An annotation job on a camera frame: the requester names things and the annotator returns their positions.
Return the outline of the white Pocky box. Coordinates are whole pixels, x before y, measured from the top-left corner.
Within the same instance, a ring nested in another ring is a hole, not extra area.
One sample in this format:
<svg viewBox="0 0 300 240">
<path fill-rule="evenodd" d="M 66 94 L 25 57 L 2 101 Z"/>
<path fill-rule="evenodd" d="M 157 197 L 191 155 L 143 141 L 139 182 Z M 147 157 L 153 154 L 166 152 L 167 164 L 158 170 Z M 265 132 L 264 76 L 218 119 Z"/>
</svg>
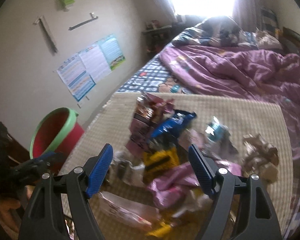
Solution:
<svg viewBox="0 0 300 240">
<path fill-rule="evenodd" d="M 153 225 L 161 220 L 160 212 L 155 207 L 127 200 L 107 191 L 99 192 L 97 196 L 101 211 L 127 226 L 151 231 Z"/>
</svg>

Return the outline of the yellow snack wrapper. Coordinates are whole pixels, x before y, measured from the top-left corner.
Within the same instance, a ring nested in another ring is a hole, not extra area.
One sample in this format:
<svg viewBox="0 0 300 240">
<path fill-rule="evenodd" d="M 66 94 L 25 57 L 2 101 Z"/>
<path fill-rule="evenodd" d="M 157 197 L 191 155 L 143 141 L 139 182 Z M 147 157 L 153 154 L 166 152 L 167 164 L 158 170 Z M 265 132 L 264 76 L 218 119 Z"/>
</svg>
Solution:
<svg viewBox="0 0 300 240">
<path fill-rule="evenodd" d="M 147 178 L 154 178 L 180 165 L 175 146 L 154 153 L 143 152 L 142 159 L 145 165 L 144 176 Z"/>
</svg>

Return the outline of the purple nut snack bag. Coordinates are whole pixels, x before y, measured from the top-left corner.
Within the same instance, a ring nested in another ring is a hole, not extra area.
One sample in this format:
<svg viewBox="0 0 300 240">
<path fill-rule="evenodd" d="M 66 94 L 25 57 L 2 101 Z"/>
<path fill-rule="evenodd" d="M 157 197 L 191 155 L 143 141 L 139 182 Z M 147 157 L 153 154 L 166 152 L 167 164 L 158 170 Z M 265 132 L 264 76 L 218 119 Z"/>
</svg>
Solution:
<svg viewBox="0 0 300 240">
<path fill-rule="evenodd" d="M 149 93 L 141 93 L 136 101 L 133 119 L 130 124 L 130 139 L 127 150 L 137 158 L 148 150 L 147 141 L 154 129 L 163 121 L 165 114 L 171 114 L 174 99 L 164 100 Z"/>
</svg>

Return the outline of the blue snack wrapper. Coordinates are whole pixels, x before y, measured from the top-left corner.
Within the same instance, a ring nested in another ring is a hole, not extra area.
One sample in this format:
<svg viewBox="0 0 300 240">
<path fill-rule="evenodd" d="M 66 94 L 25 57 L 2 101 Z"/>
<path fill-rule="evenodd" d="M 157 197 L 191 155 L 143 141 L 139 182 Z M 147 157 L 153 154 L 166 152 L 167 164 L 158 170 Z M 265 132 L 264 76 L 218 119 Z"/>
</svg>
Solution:
<svg viewBox="0 0 300 240">
<path fill-rule="evenodd" d="M 184 129 L 189 127 L 192 120 L 197 117 L 195 112 L 188 112 L 176 109 L 174 114 L 163 121 L 150 135 L 150 139 L 157 138 L 165 133 L 169 133 L 175 138 L 179 138 Z"/>
</svg>

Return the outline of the red bucket green rim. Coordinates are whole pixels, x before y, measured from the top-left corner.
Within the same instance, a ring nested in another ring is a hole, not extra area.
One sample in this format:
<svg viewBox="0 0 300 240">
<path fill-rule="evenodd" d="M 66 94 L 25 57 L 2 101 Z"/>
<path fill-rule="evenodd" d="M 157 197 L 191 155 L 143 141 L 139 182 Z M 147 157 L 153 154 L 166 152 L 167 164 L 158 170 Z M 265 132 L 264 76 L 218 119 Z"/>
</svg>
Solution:
<svg viewBox="0 0 300 240">
<path fill-rule="evenodd" d="M 52 166 L 54 172 L 59 172 L 84 134 L 77 118 L 78 113 L 68 107 L 57 108 L 46 115 L 32 136 L 30 158 L 37 158 L 49 151 L 60 153 L 61 161 Z"/>
</svg>

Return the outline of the pink plastic wrapper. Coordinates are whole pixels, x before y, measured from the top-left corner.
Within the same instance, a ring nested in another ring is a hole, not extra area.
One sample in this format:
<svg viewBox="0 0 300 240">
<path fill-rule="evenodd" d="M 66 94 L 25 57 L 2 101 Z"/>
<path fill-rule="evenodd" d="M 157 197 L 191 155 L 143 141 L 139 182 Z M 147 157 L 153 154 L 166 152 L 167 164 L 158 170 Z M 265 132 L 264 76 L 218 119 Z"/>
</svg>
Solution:
<svg viewBox="0 0 300 240">
<path fill-rule="evenodd" d="M 189 162 L 183 163 L 155 178 L 147 186 L 153 203 L 160 210 L 168 209 L 183 199 L 199 182 Z"/>
</svg>

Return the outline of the teal silver wrapper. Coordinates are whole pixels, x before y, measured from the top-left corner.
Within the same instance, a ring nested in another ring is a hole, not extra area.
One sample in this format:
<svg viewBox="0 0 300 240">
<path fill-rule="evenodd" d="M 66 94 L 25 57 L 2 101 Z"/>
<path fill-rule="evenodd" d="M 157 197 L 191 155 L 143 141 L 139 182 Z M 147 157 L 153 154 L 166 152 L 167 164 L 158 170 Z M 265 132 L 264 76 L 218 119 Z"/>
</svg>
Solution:
<svg viewBox="0 0 300 240">
<path fill-rule="evenodd" d="M 212 121 L 207 124 L 205 136 L 208 143 L 219 143 L 229 141 L 230 132 L 228 126 L 222 124 L 217 117 L 213 117 Z"/>
</svg>

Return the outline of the blue plaid bed sheet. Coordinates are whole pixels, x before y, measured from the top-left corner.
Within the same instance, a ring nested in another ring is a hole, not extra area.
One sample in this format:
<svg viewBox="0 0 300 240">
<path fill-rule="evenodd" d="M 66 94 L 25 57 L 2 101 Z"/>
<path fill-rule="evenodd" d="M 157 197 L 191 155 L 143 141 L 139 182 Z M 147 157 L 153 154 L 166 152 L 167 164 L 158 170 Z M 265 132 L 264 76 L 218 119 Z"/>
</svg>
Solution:
<svg viewBox="0 0 300 240">
<path fill-rule="evenodd" d="M 192 94 L 175 76 L 162 65 L 159 55 L 149 60 L 118 90 L 120 93 L 181 93 Z"/>
</svg>

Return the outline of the purple quilt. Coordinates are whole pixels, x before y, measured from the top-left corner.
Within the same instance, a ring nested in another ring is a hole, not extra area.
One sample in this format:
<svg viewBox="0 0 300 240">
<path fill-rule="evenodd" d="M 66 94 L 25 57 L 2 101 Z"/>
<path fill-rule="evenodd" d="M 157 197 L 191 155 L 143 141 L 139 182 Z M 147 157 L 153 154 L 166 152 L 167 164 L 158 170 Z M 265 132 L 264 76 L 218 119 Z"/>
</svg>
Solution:
<svg viewBox="0 0 300 240">
<path fill-rule="evenodd" d="M 300 159 L 300 56 L 264 49 L 167 46 L 159 59 L 196 94 L 278 104 L 293 160 Z"/>
</svg>

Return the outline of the dark corner side table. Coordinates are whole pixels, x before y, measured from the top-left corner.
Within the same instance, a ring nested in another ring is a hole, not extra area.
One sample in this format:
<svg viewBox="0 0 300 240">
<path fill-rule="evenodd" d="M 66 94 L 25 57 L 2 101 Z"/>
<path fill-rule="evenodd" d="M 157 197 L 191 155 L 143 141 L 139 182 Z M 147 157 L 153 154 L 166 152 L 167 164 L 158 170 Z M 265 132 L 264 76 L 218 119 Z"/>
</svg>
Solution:
<svg viewBox="0 0 300 240">
<path fill-rule="evenodd" d="M 146 40 L 147 55 L 152 59 L 172 40 L 172 25 L 149 29 L 142 34 Z"/>
</svg>

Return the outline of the wall socket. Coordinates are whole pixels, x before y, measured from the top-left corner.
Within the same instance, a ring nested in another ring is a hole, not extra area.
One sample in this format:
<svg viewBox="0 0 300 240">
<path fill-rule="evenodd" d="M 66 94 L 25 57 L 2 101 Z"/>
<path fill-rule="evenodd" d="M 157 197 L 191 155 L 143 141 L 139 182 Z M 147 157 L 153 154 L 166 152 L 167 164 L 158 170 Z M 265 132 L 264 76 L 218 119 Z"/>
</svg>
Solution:
<svg viewBox="0 0 300 240">
<path fill-rule="evenodd" d="M 85 101 L 80 101 L 77 103 L 79 108 L 82 108 L 84 104 L 85 104 Z"/>
</svg>

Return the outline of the left blue wall poster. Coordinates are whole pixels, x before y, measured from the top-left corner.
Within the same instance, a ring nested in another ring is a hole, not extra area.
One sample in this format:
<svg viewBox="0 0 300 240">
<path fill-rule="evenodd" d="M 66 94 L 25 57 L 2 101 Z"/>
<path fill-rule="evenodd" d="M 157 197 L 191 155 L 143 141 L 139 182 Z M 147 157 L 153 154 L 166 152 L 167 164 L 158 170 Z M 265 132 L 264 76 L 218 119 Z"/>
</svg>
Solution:
<svg viewBox="0 0 300 240">
<path fill-rule="evenodd" d="M 56 72 L 77 102 L 80 102 L 95 86 L 93 78 L 77 53 L 64 61 Z"/>
</svg>

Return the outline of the middle white wall poster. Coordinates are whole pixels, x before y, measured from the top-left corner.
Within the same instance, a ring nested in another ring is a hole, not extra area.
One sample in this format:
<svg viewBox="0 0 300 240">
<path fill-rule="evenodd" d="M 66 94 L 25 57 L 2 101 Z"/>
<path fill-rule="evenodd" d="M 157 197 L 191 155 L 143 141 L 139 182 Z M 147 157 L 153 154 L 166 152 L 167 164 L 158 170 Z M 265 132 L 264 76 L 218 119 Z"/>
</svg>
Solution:
<svg viewBox="0 0 300 240">
<path fill-rule="evenodd" d="M 95 83 L 111 73 L 110 66 L 97 42 L 78 54 Z"/>
</svg>

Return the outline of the right green wall poster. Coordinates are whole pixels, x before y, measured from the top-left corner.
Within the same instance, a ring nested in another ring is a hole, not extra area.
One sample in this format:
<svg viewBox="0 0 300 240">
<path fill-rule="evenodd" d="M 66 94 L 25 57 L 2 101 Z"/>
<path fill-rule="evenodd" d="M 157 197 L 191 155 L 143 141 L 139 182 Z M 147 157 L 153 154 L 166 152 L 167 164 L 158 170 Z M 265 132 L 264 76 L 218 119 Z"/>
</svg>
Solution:
<svg viewBox="0 0 300 240">
<path fill-rule="evenodd" d="M 114 70 L 126 60 L 115 35 L 110 34 L 99 40 L 97 44 L 104 54 L 110 70 Z"/>
</svg>

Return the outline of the metal towel rail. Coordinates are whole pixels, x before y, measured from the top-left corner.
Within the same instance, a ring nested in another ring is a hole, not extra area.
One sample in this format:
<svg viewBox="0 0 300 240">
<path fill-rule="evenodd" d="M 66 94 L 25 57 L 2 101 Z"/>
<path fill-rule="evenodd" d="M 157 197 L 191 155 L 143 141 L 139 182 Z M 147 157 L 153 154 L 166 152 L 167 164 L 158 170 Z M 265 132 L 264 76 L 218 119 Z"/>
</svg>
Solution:
<svg viewBox="0 0 300 240">
<path fill-rule="evenodd" d="M 82 27 L 88 23 L 94 22 L 95 20 L 98 20 L 98 16 L 96 16 L 93 12 L 90 13 L 90 18 L 88 20 L 85 20 L 83 22 L 80 22 L 74 26 L 69 27 L 68 31 L 73 31 L 79 27 Z"/>
</svg>

